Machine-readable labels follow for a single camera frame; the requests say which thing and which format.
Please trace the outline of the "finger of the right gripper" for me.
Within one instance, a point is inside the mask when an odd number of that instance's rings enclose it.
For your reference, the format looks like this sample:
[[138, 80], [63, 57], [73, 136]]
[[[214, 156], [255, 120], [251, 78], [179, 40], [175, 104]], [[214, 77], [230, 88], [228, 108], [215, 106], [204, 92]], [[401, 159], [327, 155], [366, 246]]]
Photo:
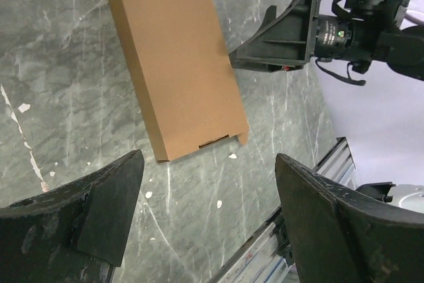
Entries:
[[232, 67], [259, 72], [294, 70], [296, 26], [294, 0], [280, 15], [277, 6], [269, 6], [259, 29], [229, 54]]

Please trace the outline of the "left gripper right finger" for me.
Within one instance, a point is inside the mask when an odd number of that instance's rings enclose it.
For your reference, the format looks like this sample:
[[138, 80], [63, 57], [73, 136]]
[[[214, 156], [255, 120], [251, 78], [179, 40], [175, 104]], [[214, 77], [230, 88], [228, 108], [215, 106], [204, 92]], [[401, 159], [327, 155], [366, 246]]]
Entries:
[[276, 183], [283, 206], [309, 214], [293, 246], [300, 282], [422, 282], [423, 214], [395, 207], [319, 175], [278, 154]]

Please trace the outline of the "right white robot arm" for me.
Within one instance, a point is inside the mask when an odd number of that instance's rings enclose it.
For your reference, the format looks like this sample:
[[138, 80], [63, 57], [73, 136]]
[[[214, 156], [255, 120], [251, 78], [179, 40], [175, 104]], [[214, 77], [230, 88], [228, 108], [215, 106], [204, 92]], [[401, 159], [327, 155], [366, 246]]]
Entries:
[[292, 0], [282, 13], [270, 6], [255, 34], [231, 52], [231, 64], [271, 73], [342, 60], [364, 74], [379, 61], [422, 80], [423, 27], [401, 27], [409, 1], [333, 0], [330, 15], [319, 12], [321, 0]]

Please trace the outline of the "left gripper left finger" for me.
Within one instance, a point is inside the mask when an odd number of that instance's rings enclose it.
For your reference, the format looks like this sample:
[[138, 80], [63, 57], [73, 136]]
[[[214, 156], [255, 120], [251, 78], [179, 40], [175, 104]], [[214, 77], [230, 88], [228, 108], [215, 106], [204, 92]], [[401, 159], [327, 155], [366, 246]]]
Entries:
[[123, 262], [144, 158], [105, 167], [1, 209], [2, 282], [111, 282]]

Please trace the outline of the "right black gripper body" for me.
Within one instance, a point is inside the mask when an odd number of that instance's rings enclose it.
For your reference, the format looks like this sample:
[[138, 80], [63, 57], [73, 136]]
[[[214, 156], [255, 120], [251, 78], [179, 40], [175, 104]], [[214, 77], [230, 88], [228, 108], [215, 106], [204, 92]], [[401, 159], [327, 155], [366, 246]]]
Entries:
[[294, 70], [301, 70], [314, 55], [320, 4], [321, 0], [294, 0], [294, 17], [297, 23], [297, 62]]

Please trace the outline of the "brown cardboard box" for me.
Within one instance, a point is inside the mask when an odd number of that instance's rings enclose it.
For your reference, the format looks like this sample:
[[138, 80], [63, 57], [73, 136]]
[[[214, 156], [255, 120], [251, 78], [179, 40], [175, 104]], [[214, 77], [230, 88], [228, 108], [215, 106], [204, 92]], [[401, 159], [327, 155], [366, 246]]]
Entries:
[[158, 162], [249, 125], [213, 0], [108, 0]]

